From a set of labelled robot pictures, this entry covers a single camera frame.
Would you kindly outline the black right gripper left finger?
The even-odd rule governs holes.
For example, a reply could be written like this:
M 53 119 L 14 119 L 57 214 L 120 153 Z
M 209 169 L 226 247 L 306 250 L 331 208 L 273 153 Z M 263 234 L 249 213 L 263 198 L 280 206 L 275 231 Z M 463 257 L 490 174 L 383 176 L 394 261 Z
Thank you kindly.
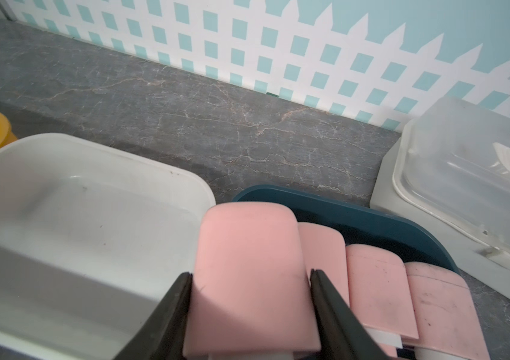
M 114 360 L 183 359 L 193 275 L 181 273 L 135 336 Z

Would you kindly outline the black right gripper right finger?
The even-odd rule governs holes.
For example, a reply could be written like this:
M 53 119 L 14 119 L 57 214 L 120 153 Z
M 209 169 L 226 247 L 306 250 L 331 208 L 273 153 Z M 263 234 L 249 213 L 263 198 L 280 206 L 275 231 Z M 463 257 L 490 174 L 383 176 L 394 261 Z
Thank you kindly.
M 317 359 L 387 359 L 322 270 L 310 273 L 321 350 Z

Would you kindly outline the pink pencil sharpener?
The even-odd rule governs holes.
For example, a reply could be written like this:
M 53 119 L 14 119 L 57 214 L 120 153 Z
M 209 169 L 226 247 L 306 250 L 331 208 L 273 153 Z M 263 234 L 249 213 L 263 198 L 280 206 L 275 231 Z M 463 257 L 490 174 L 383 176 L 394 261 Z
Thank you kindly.
M 439 266 L 408 262 L 417 340 L 406 340 L 416 359 L 489 360 L 470 289 L 457 273 Z
M 346 243 L 342 234 L 328 226 L 308 222 L 299 222 L 298 231 L 307 275 L 313 269 L 324 271 L 349 306 Z
M 419 339 L 406 267 L 395 253 L 366 244 L 346 247 L 352 313 L 387 356 Z
M 228 202 L 199 229 L 186 359 L 300 359 L 321 348 L 298 221 L 272 202 Z

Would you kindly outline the dark teal storage box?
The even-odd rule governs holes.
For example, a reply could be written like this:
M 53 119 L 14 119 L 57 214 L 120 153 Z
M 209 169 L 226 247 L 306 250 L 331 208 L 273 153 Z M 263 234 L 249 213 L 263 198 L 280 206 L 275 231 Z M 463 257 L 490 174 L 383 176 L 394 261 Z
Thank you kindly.
M 383 248 L 398 255 L 405 263 L 428 263 L 457 274 L 460 272 L 436 237 L 403 217 L 269 184 L 249 187 L 232 200 L 278 203 L 290 208 L 299 222 L 339 231 L 347 245 L 365 244 Z

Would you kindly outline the white plastic storage box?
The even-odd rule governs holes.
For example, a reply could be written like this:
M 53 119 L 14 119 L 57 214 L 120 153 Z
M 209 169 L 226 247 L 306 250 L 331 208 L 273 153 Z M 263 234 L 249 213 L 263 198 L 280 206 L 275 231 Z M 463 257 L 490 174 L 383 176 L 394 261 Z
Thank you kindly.
M 0 149 L 0 346 L 111 359 L 192 270 L 198 175 L 59 133 Z

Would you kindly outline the translucent plastic lidded case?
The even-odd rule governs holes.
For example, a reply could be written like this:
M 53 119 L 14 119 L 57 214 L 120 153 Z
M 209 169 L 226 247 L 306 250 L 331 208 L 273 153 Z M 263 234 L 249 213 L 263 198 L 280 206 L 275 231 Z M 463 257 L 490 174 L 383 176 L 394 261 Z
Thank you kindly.
M 370 206 L 421 225 L 510 299 L 510 118 L 439 99 L 383 158 Z

